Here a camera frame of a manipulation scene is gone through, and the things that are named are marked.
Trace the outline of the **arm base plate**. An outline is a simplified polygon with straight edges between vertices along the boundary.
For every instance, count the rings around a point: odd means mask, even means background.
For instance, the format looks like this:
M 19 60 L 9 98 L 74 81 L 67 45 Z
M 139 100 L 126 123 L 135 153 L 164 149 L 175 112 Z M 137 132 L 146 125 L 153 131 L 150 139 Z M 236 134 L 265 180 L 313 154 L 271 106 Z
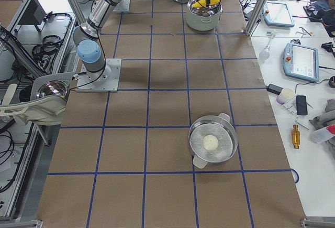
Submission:
M 82 64 L 81 72 L 75 86 L 76 92 L 117 92 L 122 60 L 119 58 L 107 58 L 103 71 L 92 73 L 86 70 Z
M 130 10 L 130 1 L 131 0 L 122 0 L 119 2 L 115 6 L 113 13 L 128 13 Z

